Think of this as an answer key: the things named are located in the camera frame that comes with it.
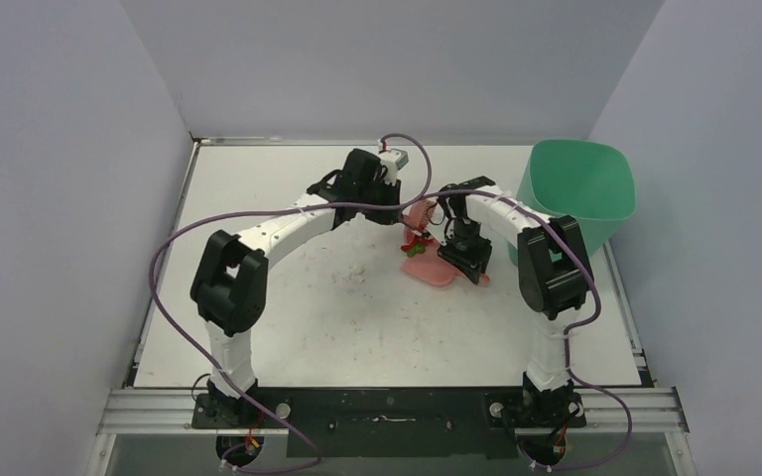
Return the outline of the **green plastic waste bin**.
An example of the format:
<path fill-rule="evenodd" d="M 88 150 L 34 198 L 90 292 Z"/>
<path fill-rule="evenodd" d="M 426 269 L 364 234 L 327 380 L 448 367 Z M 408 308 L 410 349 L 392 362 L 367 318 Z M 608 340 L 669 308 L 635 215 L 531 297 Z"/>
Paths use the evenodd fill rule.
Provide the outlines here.
<path fill-rule="evenodd" d="M 548 139 L 533 146 L 516 198 L 539 213 L 573 217 L 589 256 L 637 208 L 626 157 L 611 146 L 572 139 Z"/>

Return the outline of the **green paper scrap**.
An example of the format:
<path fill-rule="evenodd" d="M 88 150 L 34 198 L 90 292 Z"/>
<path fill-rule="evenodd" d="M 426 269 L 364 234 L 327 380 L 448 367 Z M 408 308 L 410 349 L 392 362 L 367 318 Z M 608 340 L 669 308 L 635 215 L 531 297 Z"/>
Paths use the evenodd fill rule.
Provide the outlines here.
<path fill-rule="evenodd" d="M 415 257 L 417 255 L 423 254 L 425 252 L 425 247 L 422 245 L 414 246 L 406 251 L 406 255 L 409 258 Z"/>

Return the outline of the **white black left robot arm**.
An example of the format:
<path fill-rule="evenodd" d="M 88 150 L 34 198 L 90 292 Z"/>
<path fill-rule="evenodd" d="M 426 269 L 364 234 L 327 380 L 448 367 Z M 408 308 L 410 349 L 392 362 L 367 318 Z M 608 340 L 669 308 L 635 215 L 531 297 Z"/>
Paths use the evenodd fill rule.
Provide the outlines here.
<path fill-rule="evenodd" d="M 256 387 L 252 367 L 253 326 L 262 317 L 271 270 L 310 240 L 357 214 L 374 223 L 398 220 L 399 171 L 406 152 L 350 151 L 343 166 L 311 184 L 293 204 L 294 213 L 272 217 L 230 234 L 218 230 L 206 241 L 190 288 L 190 298 L 208 332 L 215 362 L 207 394 L 228 424 L 240 427 L 256 414 L 257 402 L 245 391 Z"/>

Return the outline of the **white paper scrap front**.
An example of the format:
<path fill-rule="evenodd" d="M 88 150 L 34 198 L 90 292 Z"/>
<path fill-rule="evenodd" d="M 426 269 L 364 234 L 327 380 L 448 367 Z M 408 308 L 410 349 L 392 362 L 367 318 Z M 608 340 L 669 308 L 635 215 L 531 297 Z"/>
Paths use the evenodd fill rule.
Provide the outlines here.
<path fill-rule="evenodd" d="M 354 266 L 350 269 L 346 279 L 352 284 L 362 284 L 365 282 L 364 274 L 365 267 L 363 265 Z"/>

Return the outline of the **red paper scrap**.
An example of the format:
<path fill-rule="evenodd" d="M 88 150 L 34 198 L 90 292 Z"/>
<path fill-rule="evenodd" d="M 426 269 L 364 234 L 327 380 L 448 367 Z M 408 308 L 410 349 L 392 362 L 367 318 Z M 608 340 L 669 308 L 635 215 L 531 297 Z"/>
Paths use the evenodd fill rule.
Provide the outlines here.
<path fill-rule="evenodd" d="M 426 253 L 429 249 L 438 248 L 440 242 L 435 238 L 426 238 L 422 236 L 413 235 L 408 238 L 403 245 L 400 246 L 400 250 L 406 254 L 406 251 L 414 246 L 422 245 L 425 247 Z"/>

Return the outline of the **pink hand broom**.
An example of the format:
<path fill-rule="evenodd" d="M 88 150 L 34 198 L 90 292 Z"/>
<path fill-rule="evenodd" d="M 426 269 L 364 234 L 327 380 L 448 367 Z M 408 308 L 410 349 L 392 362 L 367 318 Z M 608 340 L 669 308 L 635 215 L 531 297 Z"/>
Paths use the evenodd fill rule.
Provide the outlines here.
<path fill-rule="evenodd" d="M 415 240 L 429 238 L 433 215 L 437 209 L 435 199 L 423 199 L 412 205 L 403 215 L 404 243 L 411 244 Z"/>

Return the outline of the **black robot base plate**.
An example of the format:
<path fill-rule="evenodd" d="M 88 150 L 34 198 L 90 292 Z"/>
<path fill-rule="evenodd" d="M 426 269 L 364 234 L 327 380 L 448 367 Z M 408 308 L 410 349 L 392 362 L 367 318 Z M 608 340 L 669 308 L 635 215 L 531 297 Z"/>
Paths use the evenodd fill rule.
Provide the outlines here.
<path fill-rule="evenodd" d="M 257 388 L 250 396 L 273 412 L 264 416 L 240 400 L 222 403 L 197 395 L 191 427 L 245 435 L 289 422 L 312 442 L 288 437 L 290 457 L 447 457 L 514 459 L 518 439 L 556 441 L 563 427 L 583 428 L 578 394 L 562 411 L 532 406 L 520 387 L 324 389 Z"/>

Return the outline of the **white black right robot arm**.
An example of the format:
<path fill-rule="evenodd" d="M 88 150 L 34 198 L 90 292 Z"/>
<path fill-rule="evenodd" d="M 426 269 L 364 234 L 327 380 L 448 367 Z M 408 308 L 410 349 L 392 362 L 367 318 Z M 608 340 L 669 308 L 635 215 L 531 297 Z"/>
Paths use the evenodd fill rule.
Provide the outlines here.
<path fill-rule="evenodd" d="M 560 317 L 585 304 L 593 282 L 579 224 L 569 215 L 552 217 L 527 208 L 487 177 L 447 184 L 437 202 L 447 219 L 438 255 L 471 282 L 482 281 L 491 258 L 482 227 L 516 242 L 519 292 L 538 314 L 516 421 L 528 427 L 583 426 L 584 409 L 566 360 L 567 323 Z"/>

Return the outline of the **pink dustpan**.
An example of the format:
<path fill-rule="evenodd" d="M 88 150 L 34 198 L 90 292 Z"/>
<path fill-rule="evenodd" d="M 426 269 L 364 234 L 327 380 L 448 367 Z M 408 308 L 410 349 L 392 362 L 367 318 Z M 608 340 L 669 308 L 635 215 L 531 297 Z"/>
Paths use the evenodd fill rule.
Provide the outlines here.
<path fill-rule="evenodd" d="M 407 258 L 400 266 L 400 271 L 410 278 L 435 288 L 446 288 L 457 278 L 467 279 L 461 270 L 438 255 L 429 253 Z"/>

